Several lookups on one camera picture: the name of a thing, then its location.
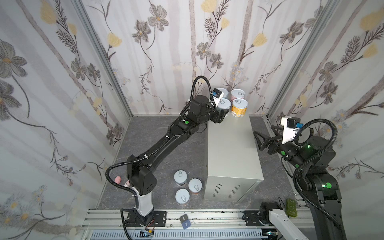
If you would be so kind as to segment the teal can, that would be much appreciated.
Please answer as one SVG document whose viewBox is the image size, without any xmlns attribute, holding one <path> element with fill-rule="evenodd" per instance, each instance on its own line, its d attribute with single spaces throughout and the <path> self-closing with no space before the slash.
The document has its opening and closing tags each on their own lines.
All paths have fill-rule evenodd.
<svg viewBox="0 0 384 240">
<path fill-rule="evenodd" d="M 174 180 L 179 186 L 183 186 L 188 179 L 188 174 L 184 170 L 177 170 L 174 174 Z"/>
<path fill-rule="evenodd" d="M 217 105 L 217 111 L 220 112 L 222 109 L 230 109 L 231 111 L 232 103 L 228 99 L 221 99 L 219 104 Z"/>
</svg>

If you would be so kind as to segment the yellow labelled can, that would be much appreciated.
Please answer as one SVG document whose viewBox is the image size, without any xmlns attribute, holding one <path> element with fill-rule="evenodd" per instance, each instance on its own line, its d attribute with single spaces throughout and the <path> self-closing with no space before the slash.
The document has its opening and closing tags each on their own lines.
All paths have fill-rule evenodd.
<svg viewBox="0 0 384 240">
<path fill-rule="evenodd" d="M 244 99 L 234 99 L 232 101 L 231 114 L 236 118 L 244 117 L 248 105 L 248 102 Z"/>
</svg>

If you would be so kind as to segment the light blue labelled can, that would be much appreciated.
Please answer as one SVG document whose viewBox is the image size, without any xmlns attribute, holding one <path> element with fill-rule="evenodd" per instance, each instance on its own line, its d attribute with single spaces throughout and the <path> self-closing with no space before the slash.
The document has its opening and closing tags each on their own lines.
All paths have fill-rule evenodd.
<svg viewBox="0 0 384 240">
<path fill-rule="evenodd" d="M 223 93 L 223 99 L 227 99 L 228 96 L 229 96 L 229 91 L 227 89 L 224 89 L 224 88 L 218 88 L 219 91 L 221 91 Z"/>
</svg>

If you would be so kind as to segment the pink labelled can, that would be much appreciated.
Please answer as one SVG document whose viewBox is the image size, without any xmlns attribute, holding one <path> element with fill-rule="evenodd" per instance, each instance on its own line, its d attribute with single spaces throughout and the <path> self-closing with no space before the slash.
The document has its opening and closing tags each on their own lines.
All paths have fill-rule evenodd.
<svg viewBox="0 0 384 240">
<path fill-rule="evenodd" d="M 244 99 L 245 95 L 246 95 L 245 91 L 243 91 L 241 89 L 233 89 L 231 91 L 230 101 L 232 102 L 235 99 Z"/>
</svg>

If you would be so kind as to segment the pink can front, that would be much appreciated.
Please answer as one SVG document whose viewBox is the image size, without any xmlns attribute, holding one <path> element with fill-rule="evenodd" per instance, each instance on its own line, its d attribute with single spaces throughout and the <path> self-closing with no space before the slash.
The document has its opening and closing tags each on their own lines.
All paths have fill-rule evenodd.
<svg viewBox="0 0 384 240">
<path fill-rule="evenodd" d="M 190 193 L 186 189 L 179 189 L 175 194 L 175 200 L 180 206 L 188 205 L 190 201 Z"/>
</svg>

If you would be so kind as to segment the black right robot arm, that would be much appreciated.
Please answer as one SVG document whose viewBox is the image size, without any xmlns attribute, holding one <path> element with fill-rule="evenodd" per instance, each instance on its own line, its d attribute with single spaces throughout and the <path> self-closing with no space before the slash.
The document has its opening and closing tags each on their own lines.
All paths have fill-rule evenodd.
<svg viewBox="0 0 384 240">
<path fill-rule="evenodd" d="M 295 171 L 292 181 L 297 193 L 309 205 L 319 240 L 345 240 L 340 186 L 326 168 L 336 156 L 333 144 L 336 125 L 327 119 L 314 119 L 305 125 L 299 118 L 282 118 L 282 126 L 272 127 L 275 137 L 254 131 L 261 151 L 279 154 Z"/>
</svg>

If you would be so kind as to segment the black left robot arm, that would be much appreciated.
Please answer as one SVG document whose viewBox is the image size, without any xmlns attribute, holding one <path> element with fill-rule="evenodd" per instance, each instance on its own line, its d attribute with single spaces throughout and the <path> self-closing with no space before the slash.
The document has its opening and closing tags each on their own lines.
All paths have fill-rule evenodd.
<svg viewBox="0 0 384 240">
<path fill-rule="evenodd" d="M 131 155 L 125 162 L 111 165 L 107 168 L 105 176 L 107 181 L 116 188 L 130 192 L 135 198 L 135 207 L 121 209 L 121 213 L 128 213 L 122 217 L 123 227 L 147 227 L 155 223 L 155 209 L 152 203 L 152 191 L 158 181 L 154 172 L 160 163 L 180 144 L 197 133 L 199 127 L 209 121 L 220 124 L 228 109 L 218 110 L 218 104 L 224 94 L 219 89 L 208 87 L 208 96 L 195 95 L 195 87 L 191 89 L 188 103 L 179 116 L 168 126 L 167 133 L 146 152 L 137 157 Z M 110 172 L 118 167 L 127 168 L 128 187 L 116 183 Z"/>
</svg>

